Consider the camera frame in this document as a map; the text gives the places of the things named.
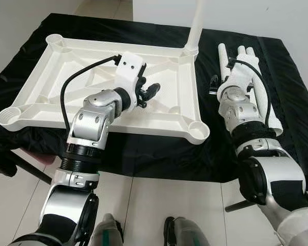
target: metal table leg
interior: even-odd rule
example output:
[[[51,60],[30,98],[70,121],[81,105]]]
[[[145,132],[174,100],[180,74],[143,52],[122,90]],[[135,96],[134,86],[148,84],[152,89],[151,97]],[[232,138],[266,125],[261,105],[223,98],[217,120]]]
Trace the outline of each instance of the metal table leg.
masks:
[[[5,152],[5,157],[12,162],[14,162],[17,166],[24,169],[26,172],[32,174],[33,176],[39,178],[43,182],[47,184],[51,184],[51,177],[46,175],[45,173],[41,172],[38,168],[34,167],[24,159],[20,158],[18,155],[13,153],[12,151]]]
[[[246,207],[250,207],[250,206],[252,206],[254,204],[255,203],[252,203],[252,202],[249,202],[249,201],[245,200],[245,201],[241,201],[241,202],[238,202],[236,204],[233,204],[233,205],[225,207],[225,211],[226,212],[232,212],[232,211],[235,211],[235,210],[239,210],[239,209],[243,209],[243,208],[246,208]]]

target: floor tile grout line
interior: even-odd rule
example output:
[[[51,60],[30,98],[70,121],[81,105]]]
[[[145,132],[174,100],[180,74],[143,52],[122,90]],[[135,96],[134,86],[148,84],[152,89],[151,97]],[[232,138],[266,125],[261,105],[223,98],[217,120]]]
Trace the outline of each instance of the floor tile grout line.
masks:
[[[47,165],[43,165],[43,166],[44,166],[43,169],[40,169],[40,171],[44,173]]]
[[[127,223],[128,210],[129,210],[129,204],[130,204],[130,199],[131,199],[132,184],[133,184],[133,177],[131,179],[130,193],[129,193],[129,199],[128,199],[128,205],[127,205],[127,212],[125,214],[125,220],[124,220],[124,225],[123,225],[123,233],[124,233],[124,230],[125,230],[125,225]]]
[[[17,227],[17,229],[16,229],[16,232],[15,232],[15,234],[14,234],[13,240],[15,239],[15,236],[16,236],[16,234],[17,234],[17,232],[18,232],[18,230],[19,230],[19,228],[20,228],[20,226],[21,226],[21,224],[22,224],[23,218],[24,218],[24,216],[25,216],[25,214],[26,214],[26,211],[27,211],[27,209],[28,209],[28,207],[29,207],[29,205],[30,205],[30,203],[31,203],[31,200],[32,200],[32,198],[33,198],[33,195],[35,194],[35,191],[36,191],[37,186],[39,185],[39,182],[40,182],[40,179],[37,180],[36,186],[35,186],[35,188],[34,188],[34,190],[33,190],[33,192],[32,192],[32,195],[31,195],[31,197],[30,197],[30,200],[29,200],[29,202],[28,202],[27,205],[26,205],[26,208],[25,208],[25,210],[24,210],[24,213],[23,213],[23,215],[22,215],[22,218],[21,218],[21,220],[20,220],[20,223],[18,224],[18,227]]]
[[[121,1],[119,2],[119,5],[118,5],[116,11],[114,12],[113,19],[115,18],[116,14],[118,13],[120,6],[121,6]]]
[[[45,168],[43,169],[44,174],[46,174],[45,171],[46,171],[46,169],[47,169],[47,166],[48,166],[48,165],[45,165]]]
[[[221,183],[220,183],[220,190],[221,190],[221,201],[222,201],[222,213],[224,215],[225,239],[226,239],[226,246],[227,246],[227,226],[226,226],[226,218],[225,218],[224,197],[222,195],[222,184]]]
[[[45,164],[43,164],[43,170],[42,170],[42,172],[44,173],[45,172],[45,170],[46,170],[46,167],[48,166],[48,165],[45,165]]]

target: black tablecloth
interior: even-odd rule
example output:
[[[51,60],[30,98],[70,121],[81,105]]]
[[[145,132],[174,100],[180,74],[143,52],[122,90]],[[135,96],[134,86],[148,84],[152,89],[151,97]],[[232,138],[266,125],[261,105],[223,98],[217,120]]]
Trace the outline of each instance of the black tablecloth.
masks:
[[[189,28],[51,14],[0,74],[0,111],[12,104],[45,50],[46,36],[52,33],[68,38],[182,48]],[[234,148],[218,114],[217,99],[208,93],[210,78],[220,74],[219,43],[225,43],[233,57],[239,45],[254,48],[284,128],[278,140],[300,164],[308,183],[308,92],[282,41],[207,29],[201,35],[195,68],[201,118],[210,128],[210,137],[195,146],[183,138],[109,133],[102,171],[217,182],[236,177]],[[0,157],[4,158],[2,150],[21,147],[60,155],[65,149],[64,136],[63,129],[26,127],[8,132],[0,126]]]

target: white pole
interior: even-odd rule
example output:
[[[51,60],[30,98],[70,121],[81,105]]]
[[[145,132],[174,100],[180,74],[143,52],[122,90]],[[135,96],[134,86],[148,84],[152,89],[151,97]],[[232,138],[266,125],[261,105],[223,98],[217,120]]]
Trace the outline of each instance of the white pole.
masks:
[[[203,12],[206,0],[197,0],[197,7],[193,23],[188,36],[188,41],[184,47],[186,55],[197,55],[199,53],[199,40],[203,29]]]

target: green stripe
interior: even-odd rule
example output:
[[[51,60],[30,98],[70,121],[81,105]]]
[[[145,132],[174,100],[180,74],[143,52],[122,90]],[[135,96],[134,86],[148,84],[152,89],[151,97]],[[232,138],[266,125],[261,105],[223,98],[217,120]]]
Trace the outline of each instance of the green stripe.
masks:
[[[108,230],[104,230],[103,231],[103,242],[102,242],[103,246],[109,246],[109,234],[108,234]]]
[[[200,241],[196,236],[196,233],[193,232],[193,244],[194,246],[200,246]]]

